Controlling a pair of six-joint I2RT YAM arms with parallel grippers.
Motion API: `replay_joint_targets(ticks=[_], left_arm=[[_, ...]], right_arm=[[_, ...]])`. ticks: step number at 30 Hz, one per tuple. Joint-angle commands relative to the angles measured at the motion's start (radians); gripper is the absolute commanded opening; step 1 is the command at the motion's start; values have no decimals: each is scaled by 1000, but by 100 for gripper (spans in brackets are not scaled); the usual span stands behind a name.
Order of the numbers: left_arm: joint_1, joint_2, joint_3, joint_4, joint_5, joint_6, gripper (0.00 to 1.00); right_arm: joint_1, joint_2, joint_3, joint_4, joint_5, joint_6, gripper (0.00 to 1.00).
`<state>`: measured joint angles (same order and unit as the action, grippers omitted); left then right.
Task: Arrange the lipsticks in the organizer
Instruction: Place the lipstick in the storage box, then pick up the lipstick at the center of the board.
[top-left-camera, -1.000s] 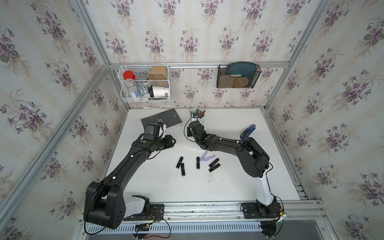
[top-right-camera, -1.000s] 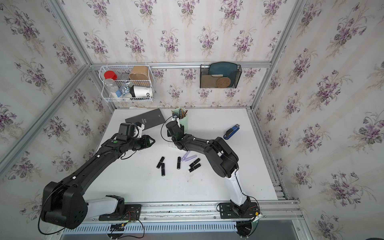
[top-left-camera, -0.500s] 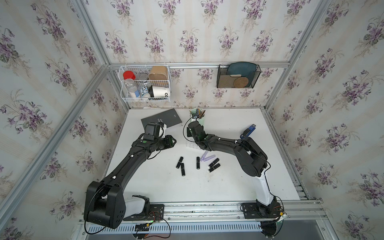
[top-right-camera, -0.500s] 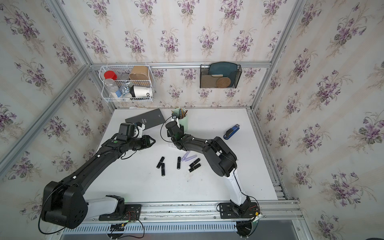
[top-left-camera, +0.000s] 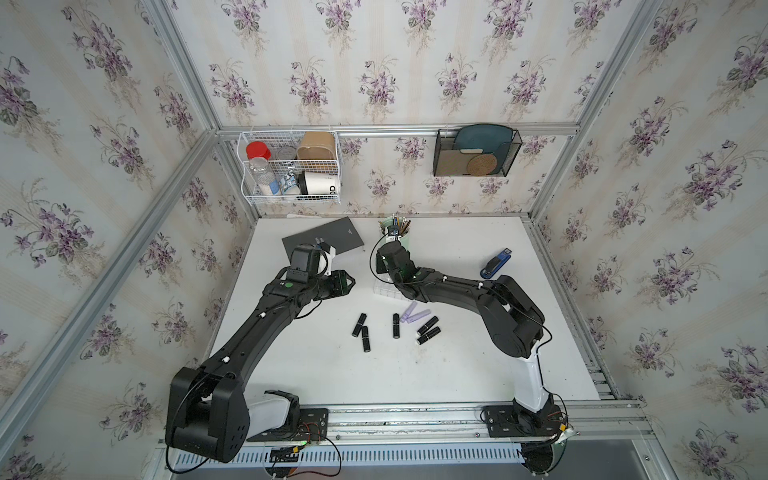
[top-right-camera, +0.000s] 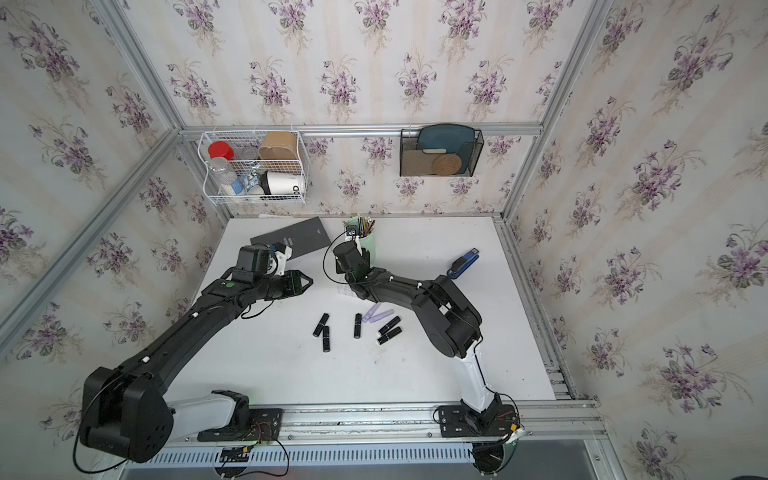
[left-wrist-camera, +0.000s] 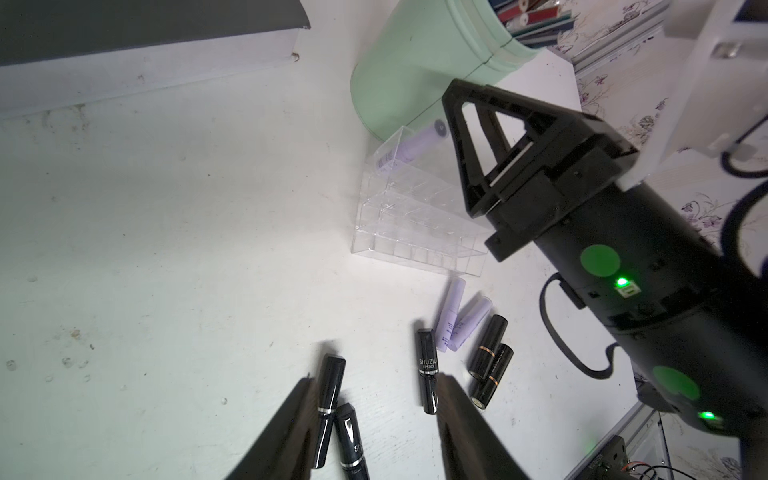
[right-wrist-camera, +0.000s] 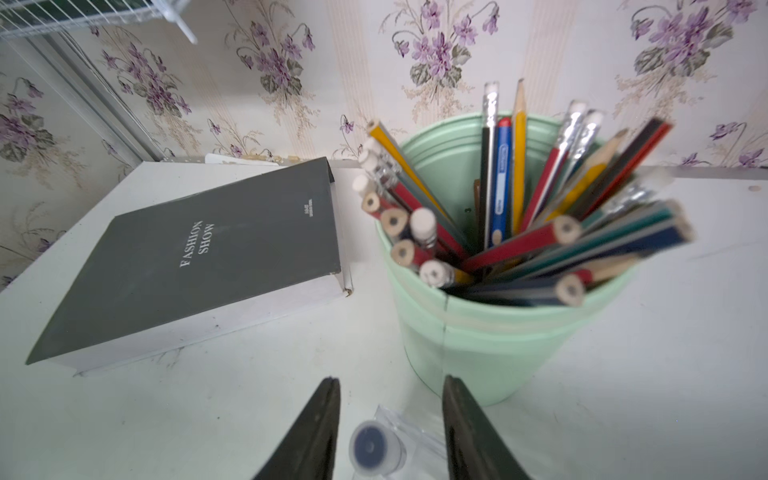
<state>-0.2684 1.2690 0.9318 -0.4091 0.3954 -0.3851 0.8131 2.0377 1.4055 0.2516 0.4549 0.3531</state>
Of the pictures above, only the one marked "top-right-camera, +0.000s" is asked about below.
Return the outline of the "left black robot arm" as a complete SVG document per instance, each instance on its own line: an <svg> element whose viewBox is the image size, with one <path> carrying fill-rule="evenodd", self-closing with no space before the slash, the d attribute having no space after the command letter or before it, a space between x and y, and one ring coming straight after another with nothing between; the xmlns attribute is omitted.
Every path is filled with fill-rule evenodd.
<svg viewBox="0 0 768 480"><path fill-rule="evenodd" d="M205 287L181 320L115 368L99 367L83 385L78 444L143 463L170 440L228 425L239 407L213 394L206 414L184 414L164 395L186 364L220 330L259 301L302 295L313 281L299 270L258 276L229 269Z"/></svg>

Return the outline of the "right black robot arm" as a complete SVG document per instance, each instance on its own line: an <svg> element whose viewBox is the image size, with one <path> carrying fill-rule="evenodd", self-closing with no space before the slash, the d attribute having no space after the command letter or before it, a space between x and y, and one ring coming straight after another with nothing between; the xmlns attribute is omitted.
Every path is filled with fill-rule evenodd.
<svg viewBox="0 0 768 480"><path fill-rule="evenodd" d="M463 405L477 416L499 411L500 395L491 391L479 357L481 315L453 280L415 280L380 267L338 265L336 273L358 298L412 311L431 345L455 361Z"/></svg>

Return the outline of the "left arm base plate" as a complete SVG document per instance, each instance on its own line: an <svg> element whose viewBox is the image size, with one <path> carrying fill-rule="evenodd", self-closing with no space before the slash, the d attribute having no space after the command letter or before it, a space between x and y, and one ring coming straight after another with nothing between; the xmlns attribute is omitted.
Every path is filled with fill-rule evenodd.
<svg viewBox="0 0 768 480"><path fill-rule="evenodd" d="M282 408L250 408L247 417L234 418L228 425L197 434L198 442L268 442L279 437Z"/></svg>

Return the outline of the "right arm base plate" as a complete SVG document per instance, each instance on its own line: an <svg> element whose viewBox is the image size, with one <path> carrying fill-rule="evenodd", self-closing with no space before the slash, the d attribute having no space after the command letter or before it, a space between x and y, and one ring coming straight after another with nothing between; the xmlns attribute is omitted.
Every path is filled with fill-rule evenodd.
<svg viewBox="0 0 768 480"><path fill-rule="evenodd" d="M521 429L520 416L512 405L490 405L476 412L465 404L438 406L433 412L443 438L503 437Z"/></svg>

